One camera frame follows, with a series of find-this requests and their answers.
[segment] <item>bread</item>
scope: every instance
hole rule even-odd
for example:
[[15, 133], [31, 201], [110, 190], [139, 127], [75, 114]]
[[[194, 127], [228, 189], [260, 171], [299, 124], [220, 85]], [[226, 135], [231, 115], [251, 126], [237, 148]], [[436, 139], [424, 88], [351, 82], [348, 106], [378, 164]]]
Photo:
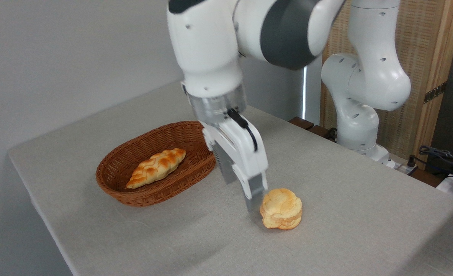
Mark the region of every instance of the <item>bread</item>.
[[260, 206], [262, 223], [267, 228], [293, 229], [301, 222], [301, 199], [288, 189], [274, 189]]
[[165, 178], [179, 166], [186, 157], [186, 151], [179, 148], [167, 149], [154, 154], [150, 159], [139, 163], [126, 184], [127, 189], [136, 189]]

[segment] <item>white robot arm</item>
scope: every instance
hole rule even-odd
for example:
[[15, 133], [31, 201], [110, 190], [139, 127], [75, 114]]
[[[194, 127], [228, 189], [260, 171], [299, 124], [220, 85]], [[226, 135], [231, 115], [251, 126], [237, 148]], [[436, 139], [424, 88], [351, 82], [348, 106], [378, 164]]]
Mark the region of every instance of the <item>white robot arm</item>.
[[241, 56], [301, 69], [323, 50], [344, 0], [169, 0], [168, 29], [182, 87], [225, 182], [237, 178], [247, 208], [267, 189], [267, 156], [246, 108]]
[[410, 94], [410, 79], [395, 49], [400, 0], [353, 0], [348, 37], [358, 56], [335, 54], [321, 77], [337, 111], [337, 143], [393, 167], [377, 145], [379, 119], [373, 108], [395, 110]]

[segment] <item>black cable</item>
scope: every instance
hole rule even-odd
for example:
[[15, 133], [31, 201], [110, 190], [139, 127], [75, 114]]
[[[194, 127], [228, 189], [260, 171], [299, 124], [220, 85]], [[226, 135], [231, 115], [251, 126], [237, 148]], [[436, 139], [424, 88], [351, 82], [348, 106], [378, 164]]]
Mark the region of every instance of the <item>black cable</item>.
[[451, 152], [447, 150], [440, 150], [426, 145], [422, 145], [419, 148], [419, 154], [434, 156], [436, 159], [441, 159], [445, 163], [453, 166], [453, 155], [451, 154]]
[[425, 164], [425, 165], [427, 165], [427, 166], [429, 166], [429, 167], [431, 167], [431, 168], [433, 168], [433, 169], [436, 169], [436, 170], [438, 170], [438, 171], [443, 171], [443, 172], [445, 172], [445, 173], [453, 174], [453, 170], [445, 169], [445, 168], [440, 168], [440, 167], [437, 167], [437, 166], [433, 166], [433, 165], [429, 164], [428, 162], [426, 162], [426, 161], [424, 161], [424, 160], [422, 160], [422, 159], [417, 158], [415, 155], [410, 155], [410, 157], [412, 157], [413, 159], [415, 159], [415, 160], [417, 160], [417, 161], [419, 161], [419, 162], [421, 162], [421, 163], [423, 163], [423, 164]]
[[247, 131], [249, 132], [250, 136], [252, 137], [252, 140], [254, 141], [254, 152], [257, 152], [258, 150], [258, 145], [257, 145], [257, 140], [255, 139], [254, 133], [250, 130], [250, 128], [247, 126]]
[[237, 122], [237, 124], [241, 128], [246, 129], [249, 132], [249, 134], [254, 142], [254, 152], [257, 152], [257, 150], [258, 150], [257, 140], [255, 139], [254, 133], [252, 133], [252, 131], [250, 130], [249, 123], [247, 122], [247, 120], [243, 119], [242, 116], [240, 115], [240, 113], [238, 113], [238, 111], [234, 110], [233, 108], [229, 109], [227, 113], [228, 113], [228, 116], [230, 116], [230, 118], [232, 118], [235, 122]]

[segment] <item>table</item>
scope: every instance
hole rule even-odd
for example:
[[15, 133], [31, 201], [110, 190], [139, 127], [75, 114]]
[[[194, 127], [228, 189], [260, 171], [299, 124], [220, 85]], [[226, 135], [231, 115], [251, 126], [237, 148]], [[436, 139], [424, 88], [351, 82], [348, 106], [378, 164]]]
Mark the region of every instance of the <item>table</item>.
[[95, 180], [121, 143], [193, 120], [175, 82], [18, 145], [9, 156], [74, 275], [453, 275], [453, 197], [249, 107], [270, 189], [303, 202], [293, 230], [246, 213], [215, 168], [160, 204], [136, 208]]

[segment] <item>brown wicker basket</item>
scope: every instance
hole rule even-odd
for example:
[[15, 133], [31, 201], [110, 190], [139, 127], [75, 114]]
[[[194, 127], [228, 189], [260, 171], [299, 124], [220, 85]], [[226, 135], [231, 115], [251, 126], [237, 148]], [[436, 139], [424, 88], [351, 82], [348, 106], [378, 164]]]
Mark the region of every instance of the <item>brown wicker basket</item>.
[[[176, 196], [206, 177], [216, 164], [204, 142], [202, 128], [197, 121], [177, 122], [123, 143], [100, 162], [95, 173], [97, 183], [104, 192], [130, 206], [148, 206]], [[143, 187], [126, 188], [140, 162], [176, 147], [186, 150], [187, 154], [175, 171]]]

